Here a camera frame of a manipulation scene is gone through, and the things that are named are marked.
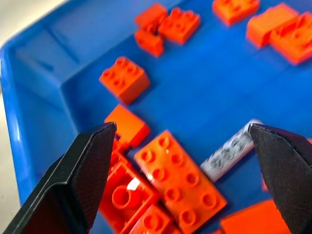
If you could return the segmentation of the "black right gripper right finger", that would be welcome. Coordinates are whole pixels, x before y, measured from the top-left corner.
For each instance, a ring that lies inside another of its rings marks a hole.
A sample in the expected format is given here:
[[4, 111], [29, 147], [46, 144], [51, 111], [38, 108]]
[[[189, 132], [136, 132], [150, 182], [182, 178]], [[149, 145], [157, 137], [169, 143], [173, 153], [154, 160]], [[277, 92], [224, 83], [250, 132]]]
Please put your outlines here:
[[264, 182], [292, 234], [312, 232], [312, 144], [299, 134], [249, 125]]

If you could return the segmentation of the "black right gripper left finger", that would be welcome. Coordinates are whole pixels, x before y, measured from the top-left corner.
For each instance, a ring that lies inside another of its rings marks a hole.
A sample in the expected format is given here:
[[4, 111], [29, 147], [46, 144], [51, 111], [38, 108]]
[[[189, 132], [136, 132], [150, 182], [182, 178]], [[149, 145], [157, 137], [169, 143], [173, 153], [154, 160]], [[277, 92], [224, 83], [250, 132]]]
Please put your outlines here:
[[117, 125], [94, 126], [76, 136], [46, 171], [6, 234], [87, 234], [107, 182]]

